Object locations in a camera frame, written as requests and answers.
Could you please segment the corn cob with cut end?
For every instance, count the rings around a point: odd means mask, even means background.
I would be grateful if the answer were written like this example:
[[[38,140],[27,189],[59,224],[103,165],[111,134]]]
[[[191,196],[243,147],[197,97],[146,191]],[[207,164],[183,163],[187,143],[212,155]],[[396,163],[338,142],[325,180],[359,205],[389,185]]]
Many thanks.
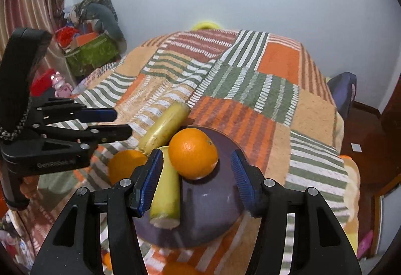
[[[159,229],[172,230],[180,225],[180,178],[171,164],[168,147],[160,147],[160,150],[163,167],[150,207],[150,224]]]

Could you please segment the large orange with sticker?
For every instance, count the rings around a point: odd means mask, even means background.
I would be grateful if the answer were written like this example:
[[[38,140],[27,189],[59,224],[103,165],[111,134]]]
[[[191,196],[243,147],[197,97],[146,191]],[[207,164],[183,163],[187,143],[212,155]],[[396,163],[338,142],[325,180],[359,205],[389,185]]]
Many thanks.
[[[171,138],[169,159],[180,176],[199,180],[214,171],[219,155],[214,142],[205,132],[189,127]]]

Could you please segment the small mandarin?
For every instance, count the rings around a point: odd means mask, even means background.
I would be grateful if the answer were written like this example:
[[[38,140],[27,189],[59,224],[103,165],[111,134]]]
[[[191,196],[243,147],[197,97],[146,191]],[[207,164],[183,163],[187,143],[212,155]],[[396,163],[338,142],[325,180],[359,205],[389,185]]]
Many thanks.
[[[112,262],[111,262],[111,256],[109,252],[105,252],[102,254],[102,262],[103,265],[109,270],[112,271]]]

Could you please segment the pink toy figure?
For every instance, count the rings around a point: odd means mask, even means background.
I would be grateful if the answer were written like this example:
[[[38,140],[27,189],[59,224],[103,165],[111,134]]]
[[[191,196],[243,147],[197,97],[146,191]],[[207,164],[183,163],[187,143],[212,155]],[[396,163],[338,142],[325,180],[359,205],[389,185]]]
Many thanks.
[[[66,82],[65,78],[57,71],[51,76],[52,87],[57,98],[69,98],[73,92],[73,87]]]

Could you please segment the purple ceramic plate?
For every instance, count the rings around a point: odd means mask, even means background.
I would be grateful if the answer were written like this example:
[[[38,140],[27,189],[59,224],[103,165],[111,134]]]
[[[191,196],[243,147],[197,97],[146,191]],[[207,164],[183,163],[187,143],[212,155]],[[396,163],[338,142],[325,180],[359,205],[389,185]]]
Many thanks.
[[[200,126],[217,147],[215,170],[198,181],[181,178],[181,217],[179,226],[165,230],[150,223],[150,212],[134,218],[137,236],[162,248],[192,248],[224,235],[243,214],[230,155],[240,147],[218,130]]]

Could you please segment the green storage box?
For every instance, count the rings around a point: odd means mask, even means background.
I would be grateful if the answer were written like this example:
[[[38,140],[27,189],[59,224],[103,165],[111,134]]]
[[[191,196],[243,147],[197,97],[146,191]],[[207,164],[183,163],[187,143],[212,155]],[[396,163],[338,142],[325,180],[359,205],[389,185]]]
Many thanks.
[[[65,59],[72,75],[79,78],[102,67],[118,54],[115,42],[107,34],[101,34],[88,43],[69,51],[65,55]]]

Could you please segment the grey plush toy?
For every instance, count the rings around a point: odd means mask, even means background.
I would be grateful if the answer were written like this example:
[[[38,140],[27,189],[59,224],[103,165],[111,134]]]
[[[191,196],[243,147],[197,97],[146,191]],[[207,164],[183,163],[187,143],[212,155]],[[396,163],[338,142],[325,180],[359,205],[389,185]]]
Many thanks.
[[[83,20],[97,19],[102,23],[103,30],[106,31],[113,40],[121,42],[124,39],[118,21],[112,11],[105,5],[90,3],[82,11],[81,18]]]

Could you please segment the white paper on floor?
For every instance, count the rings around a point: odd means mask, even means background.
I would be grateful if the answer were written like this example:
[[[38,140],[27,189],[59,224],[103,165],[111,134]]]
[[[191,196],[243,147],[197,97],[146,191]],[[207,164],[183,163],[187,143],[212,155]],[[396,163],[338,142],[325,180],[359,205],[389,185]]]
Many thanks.
[[[354,152],[362,153],[362,147],[360,144],[351,143],[351,148]]]

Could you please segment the patchwork striped bed blanket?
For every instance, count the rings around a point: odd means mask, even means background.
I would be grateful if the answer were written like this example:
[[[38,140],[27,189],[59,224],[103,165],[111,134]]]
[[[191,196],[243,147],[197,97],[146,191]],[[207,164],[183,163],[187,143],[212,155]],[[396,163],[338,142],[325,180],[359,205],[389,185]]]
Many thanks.
[[[251,164],[293,190],[316,187],[352,244],[357,242],[358,178],[341,156],[344,122],[328,84],[306,48],[267,32],[199,30],[151,40],[119,66],[90,77],[76,101],[113,107],[131,125],[127,141],[100,146],[91,165],[43,175],[15,226],[37,253],[72,193],[106,188],[107,163],[135,149],[176,101],[191,109],[192,125],[235,141]]]

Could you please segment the camouflage pillow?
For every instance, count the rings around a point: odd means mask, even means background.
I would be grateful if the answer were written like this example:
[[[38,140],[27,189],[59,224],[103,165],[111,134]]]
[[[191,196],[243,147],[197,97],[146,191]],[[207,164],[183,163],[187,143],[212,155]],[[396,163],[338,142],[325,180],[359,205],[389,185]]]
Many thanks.
[[[106,6],[108,9],[110,9],[110,11],[112,11],[115,19],[118,21],[118,16],[116,14],[116,11],[114,9],[114,6],[112,4],[111,0],[83,0],[82,2],[80,2],[79,4],[75,5],[74,11],[77,17],[77,23],[81,23],[82,22],[82,17],[84,15],[84,11],[87,8],[87,6],[89,4],[102,4],[103,6]]]

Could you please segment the purple backpack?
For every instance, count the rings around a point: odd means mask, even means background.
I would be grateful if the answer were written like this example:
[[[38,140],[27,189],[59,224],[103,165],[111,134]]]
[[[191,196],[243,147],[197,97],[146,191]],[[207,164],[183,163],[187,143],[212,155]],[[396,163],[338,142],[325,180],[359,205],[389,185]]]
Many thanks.
[[[338,113],[343,120],[349,116],[350,108],[355,101],[357,76],[351,72],[343,72],[327,82]]]

